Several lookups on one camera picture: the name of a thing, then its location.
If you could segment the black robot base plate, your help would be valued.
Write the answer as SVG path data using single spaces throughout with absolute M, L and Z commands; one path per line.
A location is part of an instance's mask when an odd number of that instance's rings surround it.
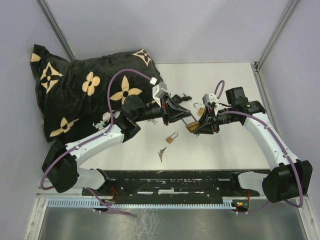
M 95 194 L 118 204 L 221 204 L 232 199 L 260 197 L 240 186 L 241 170 L 106 170 L 109 178 Z

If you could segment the large padlock keys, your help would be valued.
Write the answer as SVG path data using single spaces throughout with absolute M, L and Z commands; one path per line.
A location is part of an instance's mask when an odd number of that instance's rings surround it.
M 155 120 L 155 119 L 148 119 L 147 121 L 150 122 L 150 123 L 153 123 L 155 125 L 158 123 L 158 121 Z

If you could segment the black padlock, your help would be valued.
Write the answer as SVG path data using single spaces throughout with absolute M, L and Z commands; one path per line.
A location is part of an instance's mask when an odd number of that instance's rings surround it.
M 173 97 L 172 97 L 172 100 L 175 102 L 175 103 L 177 103 L 177 104 L 180 104 L 183 100 L 182 100 L 182 98 L 179 96 L 179 95 L 177 95 L 177 94 L 175 94 Z

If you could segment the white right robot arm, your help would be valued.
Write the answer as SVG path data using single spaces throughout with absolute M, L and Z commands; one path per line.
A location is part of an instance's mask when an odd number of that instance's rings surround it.
M 248 190 L 263 193 L 271 203 L 289 202 L 298 198 L 295 207 L 303 205 L 308 192 L 313 167 L 308 160 L 301 161 L 284 143 L 270 123 L 262 104 L 249 101 L 242 87 L 226 92 L 229 108 L 220 109 L 220 98 L 206 93 L 203 98 L 204 113 L 193 131 L 195 135 L 218 133 L 220 126 L 241 123 L 253 136 L 262 150 L 270 168 L 269 174 L 247 171 L 229 183 L 231 193 L 242 195 Z

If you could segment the black padlock keys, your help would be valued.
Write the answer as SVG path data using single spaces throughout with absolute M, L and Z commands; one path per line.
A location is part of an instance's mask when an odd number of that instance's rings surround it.
M 182 101 L 187 102 L 187 101 L 192 100 L 192 97 L 183 93 L 183 97 L 181 99 L 182 99 Z

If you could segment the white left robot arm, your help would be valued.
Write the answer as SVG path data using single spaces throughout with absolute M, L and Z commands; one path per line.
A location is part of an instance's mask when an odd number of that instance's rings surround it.
M 111 189 L 107 176 L 98 169 L 85 169 L 81 165 L 98 153 L 132 139 L 139 131 L 141 121 L 163 119 L 168 125 L 192 115 L 187 108 L 174 102 L 165 94 L 160 103 L 143 104 L 137 95 L 129 96 L 121 106 L 120 114 L 101 131 L 88 137 L 66 144 L 56 141 L 51 145 L 42 165 L 43 179 L 48 179 L 51 186 L 43 190 L 55 189 L 64 193 L 73 187 L 95 190 L 99 195 L 106 195 Z

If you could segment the small padlock keys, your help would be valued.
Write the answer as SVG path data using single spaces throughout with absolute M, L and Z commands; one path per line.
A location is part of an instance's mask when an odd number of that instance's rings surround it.
M 160 158 L 160 162 L 162 163 L 163 162 L 163 154 L 165 152 L 165 150 L 167 149 L 167 147 L 161 149 L 159 152 L 158 152 L 158 156 Z

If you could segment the brass padlock long shackle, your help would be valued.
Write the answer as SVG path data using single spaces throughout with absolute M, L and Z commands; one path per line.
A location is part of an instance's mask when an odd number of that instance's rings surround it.
M 200 126 L 199 121 L 194 117 L 193 114 L 187 115 L 187 114 L 183 113 L 182 116 L 183 116 L 183 118 L 182 118 L 181 120 L 182 120 L 182 122 L 184 123 L 185 128 L 186 128 L 191 134 L 194 134 L 194 133 L 196 132 L 196 130 L 199 128 L 199 126 Z M 191 117 L 191 118 L 193 119 L 193 121 L 187 123 L 187 122 L 185 121 L 185 118 L 189 118 L 189 117 Z

